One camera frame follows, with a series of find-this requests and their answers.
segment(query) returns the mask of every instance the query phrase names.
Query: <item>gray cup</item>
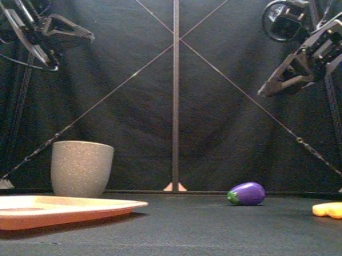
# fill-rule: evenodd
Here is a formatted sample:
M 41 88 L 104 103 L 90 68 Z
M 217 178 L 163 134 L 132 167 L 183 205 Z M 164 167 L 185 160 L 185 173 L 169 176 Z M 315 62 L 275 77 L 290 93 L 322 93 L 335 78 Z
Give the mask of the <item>gray cup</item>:
M 52 146 L 50 182 L 53 194 L 99 197 L 108 184 L 113 148 L 88 141 L 58 141 Z

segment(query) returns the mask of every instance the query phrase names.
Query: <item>eggplant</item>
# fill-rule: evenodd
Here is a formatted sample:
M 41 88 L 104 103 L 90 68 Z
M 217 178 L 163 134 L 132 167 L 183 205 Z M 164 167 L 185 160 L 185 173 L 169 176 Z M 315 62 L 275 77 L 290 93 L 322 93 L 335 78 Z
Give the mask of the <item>eggplant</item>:
M 227 199 L 233 205 L 257 205 L 264 197 L 264 189 L 255 182 L 235 186 L 227 193 Z

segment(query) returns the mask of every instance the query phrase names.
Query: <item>yellow object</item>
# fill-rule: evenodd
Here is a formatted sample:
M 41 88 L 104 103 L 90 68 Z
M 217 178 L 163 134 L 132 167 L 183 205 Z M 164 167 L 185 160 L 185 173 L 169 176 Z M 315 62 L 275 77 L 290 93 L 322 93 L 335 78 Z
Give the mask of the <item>yellow object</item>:
M 330 216 L 334 219 L 342 220 L 342 202 L 316 204 L 312 206 L 315 216 Z

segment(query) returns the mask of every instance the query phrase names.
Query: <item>orange tray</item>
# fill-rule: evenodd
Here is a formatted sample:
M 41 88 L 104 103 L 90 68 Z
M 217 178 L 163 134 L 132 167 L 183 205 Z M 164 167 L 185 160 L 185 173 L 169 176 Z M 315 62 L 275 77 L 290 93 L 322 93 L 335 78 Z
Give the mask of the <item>orange tray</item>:
M 0 230 L 30 229 L 128 214 L 147 202 L 57 196 L 0 196 Z

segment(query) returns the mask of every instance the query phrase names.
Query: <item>black fabric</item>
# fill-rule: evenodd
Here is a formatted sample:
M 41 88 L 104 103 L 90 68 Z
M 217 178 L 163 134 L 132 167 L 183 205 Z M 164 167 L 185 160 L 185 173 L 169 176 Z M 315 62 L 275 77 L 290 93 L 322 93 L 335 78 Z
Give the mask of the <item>black fabric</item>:
M 252 4 L 249 0 L 228 1 L 193 28 L 221 3 L 180 1 L 180 37 L 185 36 L 179 58 L 179 180 L 188 190 L 200 191 L 227 190 L 256 181 L 272 191 L 336 192 L 338 175 L 239 91 L 339 166 L 324 85 L 318 83 L 292 96 L 256 96 L 299 45 L 278 44 L 263 34 L 260 16 L 267 1 L 261 0 Z M 172 8 L 172 1 L 54 1 L 52 12 L 90 30 L 96 39 L 90 46 L 65 53 L 58 72 L 32 72 L 17 136 L 8 143 L 22 70 L 4 64 L 2 173 L 115 90 L 60 140 L 115 147 L 109 189 L 161 190 L 167 186 L 172 180 L 173 99 L 172 33 L 164 26 L 172 30 Z M 50 187 L 49 161 L 46 147 L 13 173 L 16 187 Z

